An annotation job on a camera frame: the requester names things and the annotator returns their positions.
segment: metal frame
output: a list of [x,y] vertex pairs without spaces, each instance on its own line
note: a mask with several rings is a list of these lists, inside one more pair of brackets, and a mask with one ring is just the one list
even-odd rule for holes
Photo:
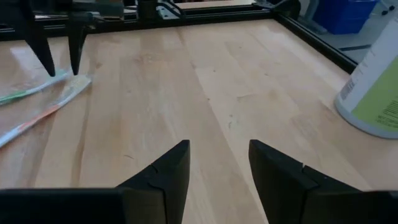
[[[342,51],[332,47],[330,44],[317,37],[312,31],[280,12],[264,9],[253,4],[242,6],[203,7],[184,9],[183,11],[185,13],[184,19],[159,19],[150,22],[141,22],[138,20],[135,13],[126,13],[124,21],[108,21],[98,24],[96,29],[90,31],[90,34],[219,22],[275,19],[347,73],[352,73],[358,65],[357,62],[349,58]],[[68,19],[66,17],[37,19],[36,21],[40,25],[44,26],[47,37],[61,37],[66,36],[67,34],[65,25],[68,22]],[[0,41],[21,39],[22,38],[16,34],[13,28],[0,26]]]

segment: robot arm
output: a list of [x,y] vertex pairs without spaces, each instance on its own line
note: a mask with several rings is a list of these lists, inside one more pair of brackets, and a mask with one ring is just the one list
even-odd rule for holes
[[105,18],[123,19],[122,0],[1,0],[0,23],[12,26],[23,36],[50,76],[55,67],[44,28],[35,14],[68,16],[67,34],[73,73],[79,71],[81,50],[88,32]]

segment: wooden table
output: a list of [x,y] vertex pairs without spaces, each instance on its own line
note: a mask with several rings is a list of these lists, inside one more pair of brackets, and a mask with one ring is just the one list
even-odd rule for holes
[[222,0],[222,1],[202,1],[202,2],[185,2],[178,3],[182,9],[191,9],[198,7],[217,7],[217,6],[239,6],[252,4],[254,0]]
[[[57,67],[66,38],[50,39]],[[22,41],[0,43],[0,87],[46,77]],[[89,35],[92,86],[0,149],[0,188],[112,187],[191,140],[184,223],[264,223],[248,160],[259,139],[359,189],[398,189],[398,142],[345,122],[349,78],[273,20]],[[62,87],[0,107],[0,128]]]

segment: black metal bar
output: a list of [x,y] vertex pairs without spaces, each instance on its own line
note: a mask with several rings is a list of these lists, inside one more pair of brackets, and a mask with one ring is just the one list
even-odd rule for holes
[[[208,13],[203,12],[217,12],[218,9],[210,8],[206,9],[192,9],[187,10],[187,16],[185,19],[170,19],[170,20],[158,20],[150,22],[139,22],[136,16],[129,14],[124,21],[108,21],[98,24],[96,29],[91,30],[89,34],[99,34],[104,32],[119,32],[128,30],[139,30],[139,29],[155,29],[162,27],[177,27],[177,26],[190,26],[198,24],[210,24],[219,22],[236,22],[236,21],[248,21],[257,19],[272,19],[274,13],[270,10],[257,9],[248,10],[247,6],[242,6],[243,11],[239,11],[239,7],[227,7],[222,13]],[[44,26],[45,35],[47,37],[61,37],[66,36],[65,24],[67,18],[57,19],[38,19],[37,22]],[[22,38],[15,33],[12,28],[0,29],[0,41],[4,40],[21,40]]]
[[282,14],[276,14],[274,19],[347,73],[351,74],[358,65],[352,58],[323,41],[297,21]]
[[371,44],[366,44],[366,45],[359,45],[359,46],[352,46],[352,47],[340,47],[339,50],[341,50],[341,51],[364,50],[364,49],[369,49],[371,47],[372,47]]

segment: plastic container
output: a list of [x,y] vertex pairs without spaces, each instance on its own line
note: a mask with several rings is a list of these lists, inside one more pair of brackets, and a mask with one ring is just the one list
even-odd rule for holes
[[313,20],[332,34],[357,34],[379,0],[320,0]]
[[388,23],[335,100],[353,126],[398,139],[398,14]]

